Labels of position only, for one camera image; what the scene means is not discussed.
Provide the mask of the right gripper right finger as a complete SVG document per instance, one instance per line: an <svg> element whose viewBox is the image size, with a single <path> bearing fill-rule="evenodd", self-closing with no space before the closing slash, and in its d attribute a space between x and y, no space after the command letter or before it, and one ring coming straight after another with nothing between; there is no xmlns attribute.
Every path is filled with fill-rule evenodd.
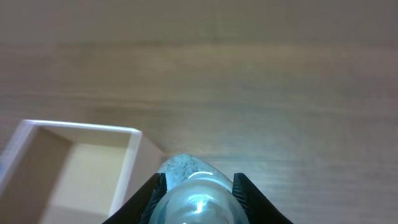
<svg viewBox="0 0 398 224"><path fill-rule="evenodd" d="M240 203L250 224L293 224L243 173L235 173L232 194Z"/></svg>

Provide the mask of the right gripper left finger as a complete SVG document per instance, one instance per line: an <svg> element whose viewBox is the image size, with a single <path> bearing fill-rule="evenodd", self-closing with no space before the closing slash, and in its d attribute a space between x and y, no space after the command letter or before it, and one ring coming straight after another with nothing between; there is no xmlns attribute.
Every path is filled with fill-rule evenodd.
<svg viewBox="0 0 398 224"><path fill-rule="evenodd" d="M155 207L166 193L166 175L164 173L155 173L103 224L148 224Z"/></svg>

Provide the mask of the dark blue pump bottle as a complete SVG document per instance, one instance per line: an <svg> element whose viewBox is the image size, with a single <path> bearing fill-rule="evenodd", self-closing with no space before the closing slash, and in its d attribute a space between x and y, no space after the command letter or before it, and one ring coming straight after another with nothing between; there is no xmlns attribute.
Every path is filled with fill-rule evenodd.
<svg viewBox="0 0 398 224"><path fill-rule="evenodd" d="M233 196L233 182L209 163L190 154L167 159L159 171L165 174L167 193L159 200L150 223L249 224Z"/></svg>

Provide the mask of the white cardboard box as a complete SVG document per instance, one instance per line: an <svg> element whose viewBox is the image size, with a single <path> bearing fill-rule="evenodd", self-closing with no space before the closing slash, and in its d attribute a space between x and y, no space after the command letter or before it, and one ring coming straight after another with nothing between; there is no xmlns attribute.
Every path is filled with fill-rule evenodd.
<svg viewBox="0 0 398 224"><path fill-rule="evenodd" d="M1 155L1 222L102 223L164 157L134 128L25 119Z"/></svg>

